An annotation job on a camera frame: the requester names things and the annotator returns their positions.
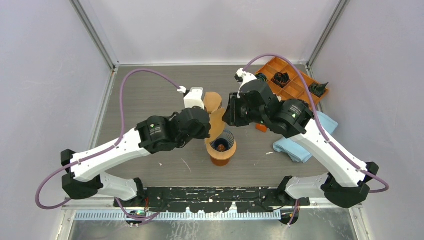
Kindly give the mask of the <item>blue glass dripper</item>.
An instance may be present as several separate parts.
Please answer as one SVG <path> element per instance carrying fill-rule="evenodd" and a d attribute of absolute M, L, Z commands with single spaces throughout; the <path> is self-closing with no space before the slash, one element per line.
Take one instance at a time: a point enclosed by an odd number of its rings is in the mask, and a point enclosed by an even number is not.
<path fill-rule="evenodd" d="M 218 152 L 227 152 L 231 150 L 235 144 L 236 140 L 233 133 L 227 129 L 225 129 L 218 138 L 209 143 L 212 149 Z"/>

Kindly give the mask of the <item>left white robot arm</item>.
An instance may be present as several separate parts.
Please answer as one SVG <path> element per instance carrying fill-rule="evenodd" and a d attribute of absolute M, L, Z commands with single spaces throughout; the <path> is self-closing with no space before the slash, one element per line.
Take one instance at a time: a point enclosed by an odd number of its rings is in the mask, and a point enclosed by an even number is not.
<path fill-rule="evenodd" d="M 169 117 L 151 116 L 121 138 L 86 152 L 64 150 L 62 163 L 71 166 L 62 176 L 62 188 L 73 200 L 100 194 L 141 206 L 146 200 L 142 181 L 106 171 L 136 158 L 181 149 L 193 139 L 204 140 L 210 129 L 209 114 L 200 107 L 192 107 Z"/>

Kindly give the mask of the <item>amber glass carafe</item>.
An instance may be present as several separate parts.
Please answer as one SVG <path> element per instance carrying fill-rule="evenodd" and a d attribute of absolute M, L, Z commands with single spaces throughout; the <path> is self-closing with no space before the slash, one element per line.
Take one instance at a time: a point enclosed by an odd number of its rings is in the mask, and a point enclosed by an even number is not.
<path fill-rule="evenodd" d="M 227 165 L 230 162 L 231 159 L 228 158 L 228 159 L 225 159 L 225 160 L 221 160 L 221 159 L 216 159 L 216 158 L 211 157 L 210 160 L 215 166 L 223 167 L 223 166 Z"/>

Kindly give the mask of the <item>brown paper coffee filter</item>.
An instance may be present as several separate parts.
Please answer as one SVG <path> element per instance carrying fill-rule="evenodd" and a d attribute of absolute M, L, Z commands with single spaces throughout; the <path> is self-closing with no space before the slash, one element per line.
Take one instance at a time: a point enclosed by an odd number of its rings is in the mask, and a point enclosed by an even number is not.
<path fill-rule="evenodd" d="M 222 97 L 217 92 L 206 92 L 203 99 L 204 109 L 208 114 L 222 108 Z"/>

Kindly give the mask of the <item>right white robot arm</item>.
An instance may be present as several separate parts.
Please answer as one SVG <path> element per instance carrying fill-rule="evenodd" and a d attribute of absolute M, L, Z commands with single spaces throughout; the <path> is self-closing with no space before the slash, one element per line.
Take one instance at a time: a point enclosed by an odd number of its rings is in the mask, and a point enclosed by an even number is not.
<path fill-rule="evenodd" d="M 326 198 L 341 208 L 365 201 L 371 193 L 367 183 L 379 166 L 355 158 L 319 127 L 319 118 L 300 99 L 279 101 L 267 83 L 252 80 L 229 94 L 222 120 L 232 127 L 263 124 L 271 132 L 299 144 L 318 160 L 328 173 L 312 177 L 286 176 L 275 198 L 291 205 L 302 198 Z"/>

